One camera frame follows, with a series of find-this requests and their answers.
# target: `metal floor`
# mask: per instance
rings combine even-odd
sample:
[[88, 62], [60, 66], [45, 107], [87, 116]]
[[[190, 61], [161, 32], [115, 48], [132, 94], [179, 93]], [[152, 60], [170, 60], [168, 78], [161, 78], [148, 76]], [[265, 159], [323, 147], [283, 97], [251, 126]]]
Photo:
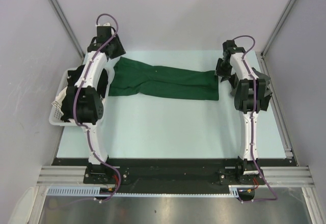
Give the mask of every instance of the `metal floor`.
[[[256, 198], [268, 197], [267, 188]], [[83, 201], [49, 210], [76, 197], [46, 197], [40, 224], [52, 223], [312, 223], [301, 188], [277, 188], [279, 200], [241, 204], [235, 198], [115, 197], [108, 203]]]

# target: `dark green pants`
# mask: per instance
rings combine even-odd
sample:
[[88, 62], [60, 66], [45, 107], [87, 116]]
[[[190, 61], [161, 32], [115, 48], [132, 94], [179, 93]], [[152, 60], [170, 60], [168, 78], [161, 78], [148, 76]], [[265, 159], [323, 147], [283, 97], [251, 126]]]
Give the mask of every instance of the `dark green pants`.
[[219, 83], [214, 71], [192, 71], [151, 66], [121, 57], [114, 66], [109, 96], [142, 93], [155, 97], [218, 100]]

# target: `light blue table surface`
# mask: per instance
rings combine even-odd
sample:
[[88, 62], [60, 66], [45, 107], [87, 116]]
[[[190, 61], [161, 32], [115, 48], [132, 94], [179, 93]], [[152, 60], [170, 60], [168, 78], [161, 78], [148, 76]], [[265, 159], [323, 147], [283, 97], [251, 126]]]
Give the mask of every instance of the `light blue table surface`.
[[[222, 51], [130, 51], [125, 57], [150, 65], [214, 70]], [[254, 52], [250, 65], [259, 69]], [[109, 61], [113, 66], [116, 60]], [[101, 125], [112, 158], [236, 158], [240, 119], [230, 84], [219, 86], [219, 101], [167, 99], [137, 94], [108, 97]], [[257, 148], [260, 158], [285, 158], [271, 106], [259, 112]], [[58, 158], [88, 158], [82, 129], [64, 128]]]

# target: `white wall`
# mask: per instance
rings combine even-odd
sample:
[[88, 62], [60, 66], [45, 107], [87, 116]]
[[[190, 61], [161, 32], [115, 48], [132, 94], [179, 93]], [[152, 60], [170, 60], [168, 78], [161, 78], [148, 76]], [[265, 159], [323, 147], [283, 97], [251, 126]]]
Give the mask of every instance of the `white wall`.
[[326, 0], [298, 0], [267, 66], [301, 165], [326, 206]]
[[[262, 50], [288, 0], [58, 0], [80, 44], [94, 35], [96, 17], [111, 13], [126, 50], [216, 50], [250, 34]], [[243, 44], [251, 45], [250, 40]]]
[[63, 71], [80, 59], [48, 0], [0, 0], [0, 223], [7, 223], [60, 128], [48, 122]]

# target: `green cloth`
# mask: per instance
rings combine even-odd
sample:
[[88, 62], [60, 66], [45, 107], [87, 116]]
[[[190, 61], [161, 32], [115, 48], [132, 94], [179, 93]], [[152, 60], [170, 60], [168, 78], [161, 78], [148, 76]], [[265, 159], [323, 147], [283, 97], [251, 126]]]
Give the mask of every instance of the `green cloth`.
[[218, 100], [219, 83], [214, 71], [192, 71], [151, 66], [121, 57], [114, 66], [109, 96], [142, 93], [155, 97]]

